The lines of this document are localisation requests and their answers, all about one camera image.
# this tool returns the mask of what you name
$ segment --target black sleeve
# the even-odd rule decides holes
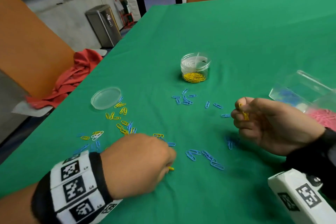
[[[336,132],[326,128],[315,142],[291,152],[285,167],[320,178],[322,193],[336,199]]]

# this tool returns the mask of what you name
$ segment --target forearm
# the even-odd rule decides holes
[[[36,184],[0,199],[1,222],[6,224],[39,224],[31,212],[31,200]]]

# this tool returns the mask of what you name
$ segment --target clear plastic jar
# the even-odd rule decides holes
[[[198,83],[208,78],[211,60],[204,53],[189,53],[181,59],[182,77],[187,82]]]

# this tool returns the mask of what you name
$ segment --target trash can lid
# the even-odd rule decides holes
[[[109,5],[97,5],[94,8],[87,10],[85,14],[99,14],[109,7],[110,7]]]

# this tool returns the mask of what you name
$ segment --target person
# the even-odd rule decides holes
[[[244,119],[242,112],[249,113],[249,120]],[[320,141],[324,137],[328,137],[329,148],[336,142],[335,132],[329,131],[298,109],[277,101],[244,97],[235,103],[231,116],[243,138],[253,141],[270,153],[287,156],[287,159],[291,159],[289,165],[308,168],[308,172],[316,170],[309,170],[310,167],[303,166],[300,161],[296,163],[297,157],[301,159],[307,154],[306,151],[310,154],[310,146],[314,150],[323,145]],[[331,160],[322,161],[333,163],[332,156],[327,157]],[[152,192],[168,173],[168,167],[173,164],[176,152],[162,140],[144,134],[131,134],[112,144],[100,154],[100,158],[107,193],[117,200]],[[0,199],[0,216],[4,223],[42,223],[31,210],[34,208],[31,206],[34,201],[32,198],[39,190],[42,180]],[[335,194],[329,187],[327,192],[331,197]]]

